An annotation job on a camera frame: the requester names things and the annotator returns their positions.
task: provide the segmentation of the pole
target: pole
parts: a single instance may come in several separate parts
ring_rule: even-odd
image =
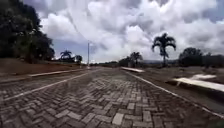
[[[87,62],[87,66],[89,68],[89,43],[88,43],[88,62]]]

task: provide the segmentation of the interlocking brick pavement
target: interlocking brick pavement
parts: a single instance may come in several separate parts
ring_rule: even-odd
[[[221,118],[116,69],[5,101],[0,114],[3,128],[224,127]]]
[[[0,85],[0,98],[7,99],[9,97],[30,91],[48,84],[52,84],[64,79],[76,76],[77,74],[84,73],[85,71],[75,72],[67,75],[48,76],[44,78],[36,78],[34,80],[28,79],[26,81],[15,81],[4,83]]]

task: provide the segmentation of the palm tree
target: palm tree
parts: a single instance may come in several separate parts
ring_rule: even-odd
[[[166,57],[169,58],[166,47],[171,46],[176,50],[176,40],[171,36],[167,36],[167,33],[164,33],[162,36],[155,37],[152,45],[153,52],[156,46],[160,48],[160,55],[163,57],[163,67],[165,67]]]
[[[81,62],[82,62],[82,56],[80,56],[80,55],[76,55],[76,56],[75,56],[75,59],[76,59],[76,62],[77,62],[78,64],[81,64]]]
[[[142,55],[139,52],[133,52],[130,57],[135,62],[135,67],[138,65],[138,60],[142,60]]]
[[[61,59],[70,59],[72,58],[72,52],[69,50],[65,50],[64,52],[61,52]]]

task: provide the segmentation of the tree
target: tree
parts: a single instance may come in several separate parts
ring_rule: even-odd
[[[203,53],[200,49],[186,48],[179,56],[181,66],[202,66]]]
[[[40,31],[40,19],[20,0],[5,0],[0,8],[0,57],[51,60],[52,40]]]
[[[152,50],[154,51],[155,47],[159,47],[160,55],[163,57],[163,67],[166,66],[166,57],[169,58],[169,55],[166,51],[166,48],[171,46],[176,50],[176,40],[171,37],[167,36],[167,33],[164,33],[162,36],[155,37],[152,45]]]
[[[133,52],[130,55],[130,58],[135,63],[135,67],[138,65],[138,60],[142,60],[142,55],[139,52]]]
[[[224,56],[223,55],[212,55],[211,53],[203,56],[203,66],[206,68],[220,68],[224,66]]]
[[[71,59],[72,58],[72,52],[69,50],[65,50],[64,52],[61,52],[61,59]]]
[[[75,59],[76,59],[76,62],[77,62],[77,64],[81,64],[81,62],[82,62],[82,56],[80,56],[80,55],[76,55],[75,56]]]
[[[122,67],[128,67],[128,64],[131,62],[131,58],[127,56],[124,59],[119,60],[118,65]]]

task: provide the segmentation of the curb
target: curb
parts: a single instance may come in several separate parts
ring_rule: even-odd
[[[11,82],[19,82],[19,81],[25,81],[25,80],[28,80],[28,79],[38,78],[38,77],[65,74],[65,73],[78,72],[78,71],[84,71],[84,70],[91,70],[91,69],[77,69],[77,70],[67,70],[67,71],[30,74],[30,75],[26,75],[26,77],[23,77],[23,78],[13,79],[13,80],[9,80],[9,81],[0,81],[0,84],[6,84],[6,83],[11,83]]]
[[[201,93],[203,95],[207,95],[216,101],[224,102],[224,97],[223,97],[224,93],[222,91],[194,86],[194,85],[183,83],[183,82],[178,83],[177,81],[174,81],[174,80],[167,81],[166,83],[173,86],[179,86],[181,88],[192,90],[194,92]]]
[[[143,72],[145,72],[144,70],[135,69],[135,68],[121,67],[121,69],[126,70],[126,71],[130,71],[130,72],[136,72],[136,73],[143,73]]]

